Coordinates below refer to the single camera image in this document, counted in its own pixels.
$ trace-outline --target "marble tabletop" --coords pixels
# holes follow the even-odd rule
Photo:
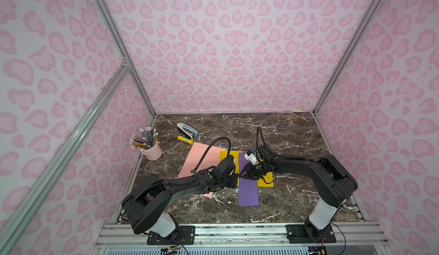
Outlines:
[[[178,176],[191,145],[177,140],[177,122],[198,130],[196,142],[209,144],[218,137],[229,137],[233,150],[254,149],[256,128],[261,125],[266,142],[280,154],[314,157],[328,153],[310,113],[158,115],[155,128],[160,132],[158,139],[163,155],[155,161],[144,157],[134,187],[151,174],[161,178]],[[227,147],[226,142],[217,145]],[[193,195],[174,201],[168,204],[165,212],[173,214],[179,223],[302,222],[319,198],[313,182],[304,176],[279,175],[274,186],[259,187],[259,207],[240,207],[238,189],[224,189],[214,193],[211,199]],[[351,207],[347,203],[334,221],[358,221]]]

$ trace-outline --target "yellow paper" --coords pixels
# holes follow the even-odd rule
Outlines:
[[[236,171],[235,173],[239,173],[239,153],[241,153],[242,151],[230,151],[230,154],[235,157],[235,165],[236,165]],[[227,156],[227,150],[221,150],[219,152],[219,161],[221,161],[222,159],[226,158]],[[267,173],[267,175],[264,176],[265,181],[267,182],[271,182],[273,181],[273,173],[269,172]],[[258,180],[258,186],[263,186],[263,187],[274,187],[274,183],[270,183],[270,184],[266,184],[264,182],[264,180],[259,179]]]

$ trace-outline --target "pink leopard print wallpaper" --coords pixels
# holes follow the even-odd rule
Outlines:
[[[385,0],[319,113],[395,255],[439,250],[438,0]]]
[[[134,165],[129,137],[150,121],[126,76],[11,254],[90,254]]]
[[[92,0],[0,0],[0,230],[120,64]]]
[[[156,112],[312,110],[370,0],[107,0]]]

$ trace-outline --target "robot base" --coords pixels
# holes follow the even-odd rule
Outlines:
[[[147,245],[176,245],[179,244],[182,239],[181,236],[179,236],[180,234],[184,237],[182,244],[194,244],[195,226],[178,226],[166,238],[163,238],[156,232],[150,231]]]
[[[337,241],[330,225],[320,235],[311,238],[305,233],[304,224],[286,225],[286,228],[287,239],[290,241],[290,244],[321,243],[322,239],[325,243],[335,243]]]

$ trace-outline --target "yellow glue stick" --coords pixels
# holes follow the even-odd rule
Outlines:
[[[179,139],[180,141],[186,142],[186,143],[190,143],[190,144],[194,143],[194,141],[192,141],[192,140],[190,140],[188,138],[185,138],[183,136],[178,136],[177,139]]]

